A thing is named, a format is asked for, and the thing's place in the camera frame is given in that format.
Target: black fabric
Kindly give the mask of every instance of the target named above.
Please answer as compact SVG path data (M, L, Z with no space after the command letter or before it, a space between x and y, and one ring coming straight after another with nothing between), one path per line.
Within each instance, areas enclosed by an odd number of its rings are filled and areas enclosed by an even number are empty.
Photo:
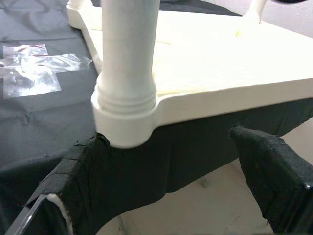
M160 10L239 16L226 8L199 0L161 0Z
M73 148L29 203L56 193L77 234L93 235L117 215L153 203L237 158L228 137L232 126L283 135L312 116L313 99L306 99L163 126L133 149L112 148L98 135L95 142Z
M313 233L313 166L283 139L234 127L246 181L274 232Z
M46 44L50 55L75 53L91 58L81 32L68 25L66 3L67 0L1 1L0 56L3 45ZM222 7L194 0L178 1L176 5L164 2L160 7L233 15ZM94 67L57 77L62 91L9 100L2 100L0 79L0 234L68 150L95 135L90 104L97 78ZM103 206L108 214L98 223L156 201L165 192L176 191L237 158L235 146L227 137L231 126L242 124L283 135L312 116L313 99L299 100L160 127L138 148L97 152L107 156L106 164L115 167L115 171L96 181L106 182L107 191L103 197L92 199L105 197L114 205ZM66 161L76 169L75 164ZM156 179L159 181L154 182L155 187L149 187L148 183Z

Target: white floor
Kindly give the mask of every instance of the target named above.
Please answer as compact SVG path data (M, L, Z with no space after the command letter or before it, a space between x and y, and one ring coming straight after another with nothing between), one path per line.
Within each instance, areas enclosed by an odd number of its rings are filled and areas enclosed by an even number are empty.
M284 136L313 164L313 118ZM206 175L162 200L122 215L126 235L208 235L272 233L262 218L238 160ZM119 235L113 219L97 235Z

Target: white cylindrical leg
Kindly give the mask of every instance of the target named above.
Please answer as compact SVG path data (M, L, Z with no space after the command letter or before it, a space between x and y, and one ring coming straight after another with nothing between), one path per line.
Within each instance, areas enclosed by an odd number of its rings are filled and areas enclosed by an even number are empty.
M80 10L83 7L92 6L91 0L69 0L67 6L73 10Z
M144 143L154 129L153 52L160 0L102 0L103 64L92 95L97 132L110 145Z
M160 0L103 0L103 65L98 102L114 113L152 109L153 51Z
M245 15L260 21L266 2L267 0L252 0L250 8Z

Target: white plastic piece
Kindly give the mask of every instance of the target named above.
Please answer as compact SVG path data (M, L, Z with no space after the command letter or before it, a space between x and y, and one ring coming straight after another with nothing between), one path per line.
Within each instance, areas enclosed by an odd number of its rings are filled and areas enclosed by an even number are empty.
M93 30L94 24L90 25L82 11L76 11L77 17L70 17L70 23L82 30L100 72L102 32ZM155 9L149 13L156 20ZM98 9L93 8L92 14L99 18ZM153 61L155 105L151 77L139 83L145 78L128 76L132 81L125 82L124 76L116 83L107 71L104 77L99 76L91 98L97 131L109 139L111 146L131 148L144 143L162 125L313 97L313 39L266 22L259 24L250 37L236 38L241 22L242 17L236 16L160 11ZM120 32L116 24L112 23L115 27L110 30L128 35L127 28ZM121 53L133 45L139 47L129 42ZM119 58L111 55L118 51L118 47L115 49L104 50L108 53L105 56ZM143 53L142 49L129 51ZM121 61L134 63L125 58Z

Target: clear tape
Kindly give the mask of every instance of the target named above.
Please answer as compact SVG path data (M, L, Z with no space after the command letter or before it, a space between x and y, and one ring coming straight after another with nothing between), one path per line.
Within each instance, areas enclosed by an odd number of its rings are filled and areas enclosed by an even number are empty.
M61 91L56 73L88 69L91 60L75 54L49 56L44 44L3 47L3 98Z

